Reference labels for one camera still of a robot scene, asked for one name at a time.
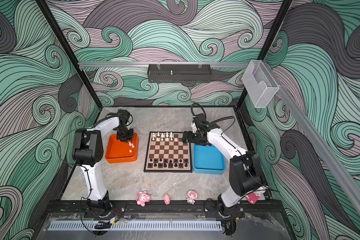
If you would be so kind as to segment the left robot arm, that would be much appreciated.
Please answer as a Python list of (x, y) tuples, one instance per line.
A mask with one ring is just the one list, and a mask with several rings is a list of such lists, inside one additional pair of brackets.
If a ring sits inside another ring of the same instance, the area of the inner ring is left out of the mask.
[(104, 156), (103, 137), (110, 131), (117, 132), (117, 140), (131, 141), (134, 130), (129, 128), (133, 117), (127, 110), (108, 113), (92, 127), (76, 130), (72, 157), (84, 174), (88, 196), (84, 199), (88, 207), (103, 209), (107, 215), (111, 209), (109, 192), (106, 189), (100, 161)]

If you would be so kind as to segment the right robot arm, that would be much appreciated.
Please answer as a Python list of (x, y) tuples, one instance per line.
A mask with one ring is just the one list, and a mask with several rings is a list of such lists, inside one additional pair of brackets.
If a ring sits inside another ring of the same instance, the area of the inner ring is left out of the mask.
[(214, 146), (230, 164), (230, 186), (218, 197), (219, 213), (223, 216), (231, 215), (241, 200), (250, 204), (264, 200), (270, 188), (266, 185), (259, 155), (240, 147), (218, 125), (222, 121), (235, 120), (235, 117), (228, 116), (209, 122), (204, 108), (197, 103), (191, 105), (191, 113), (192, 130), (183, 133), (182, 141), (199, 146)]

